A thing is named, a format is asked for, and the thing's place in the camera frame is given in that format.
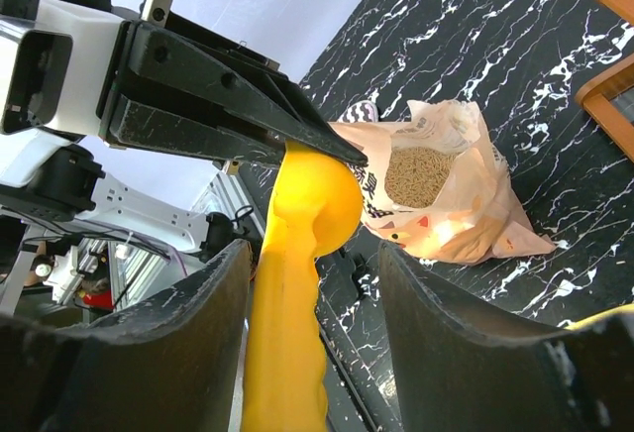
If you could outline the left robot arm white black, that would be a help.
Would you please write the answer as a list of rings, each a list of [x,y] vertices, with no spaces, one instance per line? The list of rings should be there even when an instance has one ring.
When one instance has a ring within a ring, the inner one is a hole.
[[[87,136],[217,162],[277,166],[296,144],[354,166],[298,85],[262,54],[144,0],[1,0],[1,204],[33,222],[102,223],[202,261],[238,236],[220,213],[138,194]]]

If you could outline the yellow plastic litter scoop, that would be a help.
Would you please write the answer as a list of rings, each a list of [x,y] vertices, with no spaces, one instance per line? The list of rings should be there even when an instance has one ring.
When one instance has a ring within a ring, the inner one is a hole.
[[[341,162],[289,142],[267,210],[244,371],[244,431],[323,431],[326,353],[315,262],[355,233],[363,197]]]

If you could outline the pink cat litter bag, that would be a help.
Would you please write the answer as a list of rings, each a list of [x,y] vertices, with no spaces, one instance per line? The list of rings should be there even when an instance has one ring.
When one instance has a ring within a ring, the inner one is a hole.
[[[534,232],[476,103],[411,100],[408,108],[405,122],[332,126],[368,159],[352,171],[364,197],[362,222],[372,234],[412,257],[460,265],[555,250],[548,236]],[[395,204],[384,188],[391,153],[418,147],[457,155],[435,202],[422,209]]]

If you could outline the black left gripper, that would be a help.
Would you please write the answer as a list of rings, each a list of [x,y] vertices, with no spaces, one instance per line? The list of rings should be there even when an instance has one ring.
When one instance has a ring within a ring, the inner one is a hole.
[[[366,156],[297,84],[255,53],[145,0],[124,18],[100,96],[100,136],[118,148],[274,166],[296,142],[338,161]]]

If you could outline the brown cat litter granules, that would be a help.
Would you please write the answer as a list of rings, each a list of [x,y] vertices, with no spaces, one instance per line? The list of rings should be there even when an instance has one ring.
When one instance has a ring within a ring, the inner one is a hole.
[[[456,157],[456,154],[422,147],[394,150],[384,181],[387,196],[395,204],[406,207],[431,206],[448,179]]]

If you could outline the yellow litter box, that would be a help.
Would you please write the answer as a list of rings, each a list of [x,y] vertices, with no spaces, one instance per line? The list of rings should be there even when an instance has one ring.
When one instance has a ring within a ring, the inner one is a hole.
[[[593,324],[596,324],[598,322],[604,321],[606,319],[609,319],[611,317],[614,317],[618,314],[632,314],[634,312],[634,304],[633,303],[629,303],[629,304],[624,304],[624,305],[620,305],[618,307],[615,308],[611,308],[596,314],[593,314],[587,318],[584,318],[583,320],[580,320],[578,322],[575,323],[571,323],[570,325],[566,326],[567,330],[580,330],[583,328],[587,328]]]

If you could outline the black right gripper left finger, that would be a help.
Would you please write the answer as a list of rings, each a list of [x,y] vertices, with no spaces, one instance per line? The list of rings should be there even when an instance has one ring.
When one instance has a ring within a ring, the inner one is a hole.
[[[5,431],[224,431],[247,309],[251,249],[93,324],[1,319]]]

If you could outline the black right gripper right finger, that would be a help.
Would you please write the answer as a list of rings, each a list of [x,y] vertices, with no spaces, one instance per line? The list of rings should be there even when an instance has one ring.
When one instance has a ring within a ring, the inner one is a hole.
[[[378,249],[407,431],[629,431],[633,313],[580,330],[522,318]]]

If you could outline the purple wavy striped sponge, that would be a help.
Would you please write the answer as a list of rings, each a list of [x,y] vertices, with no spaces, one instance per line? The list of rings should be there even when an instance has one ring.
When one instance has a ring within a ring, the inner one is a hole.
[[[376,123],[378,119],[377,106],[370,100],[362,100],[348,107],[338,121],[342,123]]]

